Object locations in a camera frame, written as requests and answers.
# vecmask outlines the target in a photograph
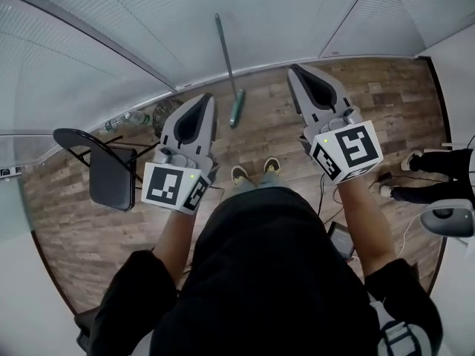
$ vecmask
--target black shirt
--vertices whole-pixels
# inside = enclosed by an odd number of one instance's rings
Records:
[[[89,355],[129,355],[154,330],[150,355],[250,352],[375,355],[379,322],[367,292],[438,349],[437,310],[404,260],[365,285],[323,223],[287,188],[231,197],[198,238],[181,294],[150,251],[117,272],[96,316]]]

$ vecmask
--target black and white square pattern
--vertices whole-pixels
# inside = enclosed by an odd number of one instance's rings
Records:
[[[347,181],[349,179],[359,177],[360,175],[362,175],[364,173],[367,173],[374,165],[376,165],[376,164],[372,164],[372,165],[367,166],[366,168],[362,168],[362,169],[359,169],[359,170],[352,171],[351,173],[346,175],[346,177],[343,178],[340,182],[344,182],[344,181]]]
[[[325,170],[325,173],[328,174],[331,180],[334,180],[341,173],[340,168],[333,162],[333,160],[330,158],[327,152],[324,151],[320,144],[317,144],[312,156],[315,161],[317,161]]]
[[[378,158],[378,152],[364,126],[335,133],[335,137],[351,168]]]
[[[183,172],[168,168],[155,168],[148,185],[147,199],[176,205]]]
[[[183,207],[187,208],[188,210],[194,211],[195,208],[198,206],[198,203],[200,202],[201,198],[205,194],[205,191],[208,188],[208,186],[209,186],[209,183],[207,183],[207,181],[205,181],[204,178],[202,177],[198,178],[198,181],[193,186],[191,193],[186,198],[186,201],[183,204]]]

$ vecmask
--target mop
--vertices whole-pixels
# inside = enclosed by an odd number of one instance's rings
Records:
[[[231,82],[232,92],[235,95],[235,102],[232,105],[231,117],[229,118],[229,125],[231,128],[236,128],[239,122],[240,112],[244,104],[244,90],[236,91],[235,79],[232,75],[231,62],[229,61],[228,48],[226,47],[226,40],[224,39],[223,25],[221,24],[220,16],[216,13],[214,17],[216,20],[217,32],[220,35],[221,47],[223,48],[224,60],[228,68],[229,81]]]

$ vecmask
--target black sleeve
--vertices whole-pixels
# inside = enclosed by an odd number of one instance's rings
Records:
[[[442,321],[436,306],[403,259],[394,260],[364,279],[367,290],[383,302],[396,320],[422,327],[436,355],[442,342]]]
[[[162,261],[136,251],[116,273],[97,312],[88,356],[130,355],[177,300]]]

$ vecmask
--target white cable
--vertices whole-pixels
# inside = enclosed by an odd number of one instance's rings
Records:
[[[406,245],[406,233],[407,231],[409,231],[409,228],[411,227],[411,225],[413,224],[414,220],[418,217],[420,217],[422,214],[422,212],[420,214],[417,214],[415,217],[413,217],[413,219],[409,222],[409,225],[407,226],[406,230],[404,231],[404,234],[402,235],[402,248],[401,250],[399,251],[398,255],[396,256],[396,258],[399,258],[399,256],[401,256],[401,253],[402,251],[404,251],[404,246]]]

